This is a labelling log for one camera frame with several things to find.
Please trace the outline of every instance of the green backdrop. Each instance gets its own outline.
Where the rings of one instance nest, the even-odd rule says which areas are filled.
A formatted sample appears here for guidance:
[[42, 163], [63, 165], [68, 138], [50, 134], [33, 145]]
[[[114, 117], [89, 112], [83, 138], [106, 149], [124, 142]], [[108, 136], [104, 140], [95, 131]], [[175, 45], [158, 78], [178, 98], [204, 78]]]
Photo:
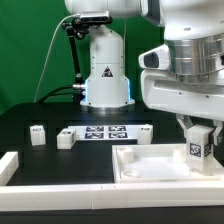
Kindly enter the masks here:
[[[33, 102], [52, 35], [67, 15], [64, 0], [0, 1], [0, 114], [13, 105]], [[115, 19], [110, 28], [123, 36], [124, 24], [124, 19]], [[160, 28], [140, 16], [127, 20], [126, 76], [135, 100], [142, 99], [138, 56], [162, 42]], [[90, 71], [88, 37], [77, 45], [86, 78]], [[70, 46], [67, 34], [60, 29], [38, 96], [73, 82]], [[72, 101], [68, 96], [51, 100]]]

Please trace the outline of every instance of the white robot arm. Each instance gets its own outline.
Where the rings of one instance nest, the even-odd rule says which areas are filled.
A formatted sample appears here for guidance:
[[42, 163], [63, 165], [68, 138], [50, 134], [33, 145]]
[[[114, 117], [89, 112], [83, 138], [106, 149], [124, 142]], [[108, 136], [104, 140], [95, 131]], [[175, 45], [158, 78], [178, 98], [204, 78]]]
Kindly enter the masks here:
[[65, 0], [70, 14], [109, 11], [112, 17], [130, 17], [140, 14], [139, 0]]
[[[65, 5], [71, 14], [81, 17], [85, 14], [89, 21], [93, 19], [91, 15], [97, 18], [102, 11], [112, 17], [140, 15], [139, 0], [65, 0]], [[90, 25], [88, 32], [91, 73], [85, 82], [85, 99], [80, 102], [82, 110], [97, 113], [131, 110], [135, 101], [130, 98], [129, 80], [124, 74], [123, 39], [105, 25]]]
[[[141, 0], [141, 7], [150, 22], [165, 26], [164, 45], [139, 57], [143, 100], [177, 114], [187, 164], [205, 171], [224, 121], [224, 0]], [[213, 140], [213, 129], [193, 126], [186, 115], [214, 120]]]

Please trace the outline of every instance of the white tray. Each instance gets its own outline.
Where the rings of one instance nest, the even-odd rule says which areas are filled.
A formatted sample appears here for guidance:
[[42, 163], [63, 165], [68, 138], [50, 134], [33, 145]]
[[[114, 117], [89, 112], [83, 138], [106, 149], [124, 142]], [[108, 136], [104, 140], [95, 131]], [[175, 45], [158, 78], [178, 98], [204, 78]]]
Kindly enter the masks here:
[[[195, 170], [191, 171], [185, 163], [185, 152], [185, 144], [113, 146], [115, 182], [220, 181], [223, 178], [224, 168], [215, 159], [213, 159], [210, 175], [201, 174]], [[124, 164], [124, 160], [128, 160], [128, 156], [131, 156], [132, 161]]]

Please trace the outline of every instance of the small white cube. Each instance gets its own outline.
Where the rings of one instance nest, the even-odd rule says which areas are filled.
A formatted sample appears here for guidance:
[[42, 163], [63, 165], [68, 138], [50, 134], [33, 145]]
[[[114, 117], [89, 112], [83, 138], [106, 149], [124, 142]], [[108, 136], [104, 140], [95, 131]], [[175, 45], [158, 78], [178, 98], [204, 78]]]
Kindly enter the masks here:
[[138, 130], [138, 144], [149, 145], [153, 138], [153, 126], [146, 124], [142, 125]]
[[75, 129], [64, 128], [57, 136], [58, 149], [71, 149], [76, 141]]
[[35, 145], [45, 145], [46, 137], [43, 125], [34, 125], [30, 127], [31, 143]]
[[213, 128], [195, 125], [187, 130], [187, 165], [190, 169], [209, 170], [213, 164], [213, 145], [209, 134]]

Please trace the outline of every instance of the black table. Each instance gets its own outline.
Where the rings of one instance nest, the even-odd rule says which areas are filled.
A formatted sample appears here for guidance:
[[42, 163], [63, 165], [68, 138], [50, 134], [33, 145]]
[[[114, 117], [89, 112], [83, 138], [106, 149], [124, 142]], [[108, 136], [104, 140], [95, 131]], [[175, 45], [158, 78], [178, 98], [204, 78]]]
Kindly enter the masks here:
[[[211, 125], [203, 119], [193, 118], [193, 122]], [[0, 116], [0, 155], [19, 152], [20, 167], [8, 186], [114, 183], [112, 145], [136, 144], [136, 140], [77, 141], [71, 150], [59, 151], [56, 136], [71, 125], [137, 124], [153, 125], [153, 143], [185, 142], [175, 114], [149, 110], [141, 102], [134, 111], [115, 115], [82, 112], [72, 103], [16, 105]], [[46, 145], [31, 145], [32, 125], [44, 125]], [[222, 150], [218, 149], [215, 157], [223, 160]], [[223, 206], [1, 212], [0, 223], [215, 223], [223, 214]]]

